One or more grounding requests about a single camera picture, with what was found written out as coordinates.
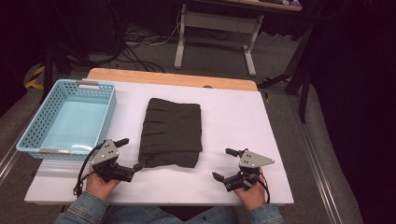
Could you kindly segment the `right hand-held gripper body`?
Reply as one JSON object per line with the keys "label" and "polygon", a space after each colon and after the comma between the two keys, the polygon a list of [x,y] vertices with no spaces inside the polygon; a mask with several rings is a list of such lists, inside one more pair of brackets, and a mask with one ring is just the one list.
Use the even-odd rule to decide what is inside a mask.
{"label": "right hand-held gripper body", "polygon": [[246,149],[238,163],[240,171],[236,175],[224,178],[223,184],[228,191],[235,189],[248,190],[260,180],[260,168],[274,162],[273,159]]}

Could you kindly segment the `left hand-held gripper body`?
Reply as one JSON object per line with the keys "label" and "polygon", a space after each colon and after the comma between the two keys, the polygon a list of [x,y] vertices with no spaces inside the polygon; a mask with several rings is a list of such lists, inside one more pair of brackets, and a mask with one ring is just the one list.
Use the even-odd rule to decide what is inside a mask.
{"label": "left hand-held gripper body", "polygon": [[93,170],[106,182],[110,179],[131,182],[134,170],[117,163],[120,153],[114,141],[108,139],[92,159]]}

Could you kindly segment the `light blue plastic basket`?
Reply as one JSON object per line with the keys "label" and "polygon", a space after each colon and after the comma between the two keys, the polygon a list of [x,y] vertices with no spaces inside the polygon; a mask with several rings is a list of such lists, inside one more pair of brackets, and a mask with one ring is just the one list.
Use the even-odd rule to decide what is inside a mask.
{"label": "light blue plastic basket", "polygon": [[116,103],[112,83],[60,79],[16,149],[35,159],[81,161],[106,139]]}

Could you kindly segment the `dark cloth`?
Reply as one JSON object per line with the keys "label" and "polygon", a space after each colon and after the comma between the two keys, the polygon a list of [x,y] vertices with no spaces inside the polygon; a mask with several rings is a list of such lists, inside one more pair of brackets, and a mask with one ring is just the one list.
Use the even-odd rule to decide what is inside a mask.
{"label": "dark cloth", "polygon": [[177,165],[194,168],[203,151],[198,104],[151,98],[141,133],[138,160],[146,168]]}

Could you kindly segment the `person's left hand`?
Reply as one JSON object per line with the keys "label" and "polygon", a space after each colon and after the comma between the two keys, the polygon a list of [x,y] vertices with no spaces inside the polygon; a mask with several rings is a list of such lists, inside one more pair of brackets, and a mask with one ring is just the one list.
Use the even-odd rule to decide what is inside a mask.
{"label": "person's left hand", "polygon": [[87,179],[86,190],[97,198],[106,201],[112,191],[119,185],[120,181],[110,179],[106,182],[93,170],[92,167],[90,167],[90,172],[91,175]]}

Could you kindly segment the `person's right hand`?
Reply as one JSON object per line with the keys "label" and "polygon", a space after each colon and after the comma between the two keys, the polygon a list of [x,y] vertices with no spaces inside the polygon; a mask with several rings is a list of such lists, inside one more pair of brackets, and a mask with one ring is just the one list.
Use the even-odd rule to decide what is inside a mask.
{"label": "person's right hand", "polygon": [[234,193],[241,199],[248,211],[253,211],[266,204],[266,190],[261,183],[248,190],[236,189]]}

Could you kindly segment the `white board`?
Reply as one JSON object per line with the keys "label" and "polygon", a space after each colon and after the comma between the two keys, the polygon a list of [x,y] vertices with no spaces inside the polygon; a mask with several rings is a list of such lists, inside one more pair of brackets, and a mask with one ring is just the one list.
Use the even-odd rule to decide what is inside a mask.
{"label": "white board", "polygon": [[[194,168],[176,165],[144,168],[131,182],[120,183],[109,197],[112,204],[238,205],[239,199],[212,175],[234,175],[239,159],[225,148],[248,149],[275,162],[264,167],[271,203],[292,203],[293,197],[262,96],[258,91],[230,91],[128,82],[108,82],[116,87],[117,103],[106,139],[129,138],[120,148],[118,162],[132,167],[138,162],[146,109],[151,98],[198,104],[202,116],[203,151]],[[27,190],[29,203],[65,204],[77,197],[73,189],[81,161],[43,160]]]}

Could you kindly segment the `person's legs in jeans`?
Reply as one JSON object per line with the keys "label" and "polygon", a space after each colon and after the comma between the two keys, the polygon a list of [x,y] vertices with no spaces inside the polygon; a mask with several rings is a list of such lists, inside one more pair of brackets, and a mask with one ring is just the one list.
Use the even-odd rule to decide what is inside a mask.
{"label": "person's legs in jeans", "polygon": [[250,224],[247,214],[234,207],[111,206],[102,224]]}

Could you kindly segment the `wooden table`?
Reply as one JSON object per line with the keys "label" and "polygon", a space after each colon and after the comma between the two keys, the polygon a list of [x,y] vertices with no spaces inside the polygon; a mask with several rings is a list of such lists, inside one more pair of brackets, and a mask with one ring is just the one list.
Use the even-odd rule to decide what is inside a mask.
{"label": "wooden table", "polygon": [[148,83],[173,86],[212,88],[234,91],[257,91],[256,83],[251,80],[223,77],[201,77],[181,74],[155,73],[132,70],[93,68],[87,79]]}

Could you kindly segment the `yellow and black tape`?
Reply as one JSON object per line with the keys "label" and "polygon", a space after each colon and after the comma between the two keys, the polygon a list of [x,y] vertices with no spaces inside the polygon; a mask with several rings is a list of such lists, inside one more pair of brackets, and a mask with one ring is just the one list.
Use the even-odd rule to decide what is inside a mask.
{"label": "yellow and black tape", "polygon": [[45,65],[42,63],[40,64],[37,69],[33,72],[27,83],[24,85],[26,89],[37,89],[37,90],[44,90],[43,84],[37,84],[36,81],[38,80],[39,76],[45,71]]}

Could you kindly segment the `dark metal stand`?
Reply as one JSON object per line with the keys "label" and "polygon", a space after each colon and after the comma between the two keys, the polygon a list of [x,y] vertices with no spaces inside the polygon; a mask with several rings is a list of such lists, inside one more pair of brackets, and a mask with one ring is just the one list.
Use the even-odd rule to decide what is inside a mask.
{"label": "dark metal stand", "polygon": [[298,116],[302,124],[305,124],[305,110],[309,93],[310,77],[301,70],[300,65],[304,56],[305,48],[309,42],[314,28],[315,24],[313,22],[309,22],[300,40],[300,43],[293,53],[284,73],[269,80],[265,79],[261,84],[257,85],[259,89],[266,89],[289,78],[290,82],[285,88],[285,93],[287,95],[296,95],[299,90],[302,90],[298,107]]}

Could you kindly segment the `desk with white legs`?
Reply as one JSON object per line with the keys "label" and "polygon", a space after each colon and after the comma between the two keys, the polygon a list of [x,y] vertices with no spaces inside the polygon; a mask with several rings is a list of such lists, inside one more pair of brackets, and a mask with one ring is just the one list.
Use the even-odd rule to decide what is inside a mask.
{"label": "desk with white legs", "polygon": [[[297,12],[303,9],[299,0],[214,0],[214,2],[225,3],[228,6],[235,5],[236,7],[275,9],[280,12]],[[182,66],[185,48],[185,28],[204,28],[238,34],[249,34],[249,42],[242,47],[242,51],[245,56],[248,74],[251,77],[255,77],[256,70],[251,51],[253,50],[256,38],[259,34],[263,18],[264,16],[262,13],[253,19],[248,19],[242,16],[226,16],[208,12],[195,12],[190,11],[187,5],[183,4],[180,10],[180,20],[177,24],[179,38],[174,67],[180,69]]]}

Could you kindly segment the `metal floor rail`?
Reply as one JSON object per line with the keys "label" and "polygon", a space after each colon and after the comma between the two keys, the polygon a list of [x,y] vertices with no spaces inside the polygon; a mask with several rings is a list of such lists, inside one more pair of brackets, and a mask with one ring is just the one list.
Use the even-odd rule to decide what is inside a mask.
{"label": "metal floor rail", "polygon": [[315,178],[318,193],[326,210],[329,222],[330,224],[344,224],[336,205],[330,182],[326,176],[325,168],[320,161],[319,153],[317,151],[316,137],[312,130],[312,126],[308,122],[308,119],[304,119],[305,122],[303,122],[303,119],[300,116],[300,97],[289,96],[288,102],[293,118],[296,121],[297,129],[302,136],[305,154],[313,173],[313,177]]}

